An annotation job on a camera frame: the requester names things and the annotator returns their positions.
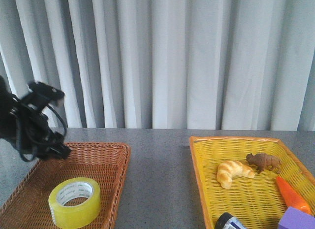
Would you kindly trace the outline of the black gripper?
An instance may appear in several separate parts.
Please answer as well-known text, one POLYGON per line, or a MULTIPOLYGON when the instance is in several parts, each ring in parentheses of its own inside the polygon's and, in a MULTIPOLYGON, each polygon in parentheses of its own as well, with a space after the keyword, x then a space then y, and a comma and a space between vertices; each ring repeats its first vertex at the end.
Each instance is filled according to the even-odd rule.
POLYGON ((42 112, 46 107, 52 109, 51 101, 47 96, 13 96, 10 114, 16 121, 16 137, 12 146, 22 160, 65 160, 71 153, 63 143, 64 136, 50 129, 48 117, 42 112))

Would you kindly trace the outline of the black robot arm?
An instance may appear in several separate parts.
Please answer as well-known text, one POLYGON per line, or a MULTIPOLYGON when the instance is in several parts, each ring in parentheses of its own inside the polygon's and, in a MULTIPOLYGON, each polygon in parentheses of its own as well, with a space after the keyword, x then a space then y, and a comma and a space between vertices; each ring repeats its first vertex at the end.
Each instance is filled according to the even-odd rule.
POLYGON ((25 162, 35 158, 67 159, 71 149, 64 145, 64 134, 52 131, 48 117, 42 112, 49 108, 67 130, 61 116, 51 107, 64 98, 64 92, 39 81, 29 83, 30 92, 22 98, 8 91, 0 79, 0 137, 9 142, 25 162))

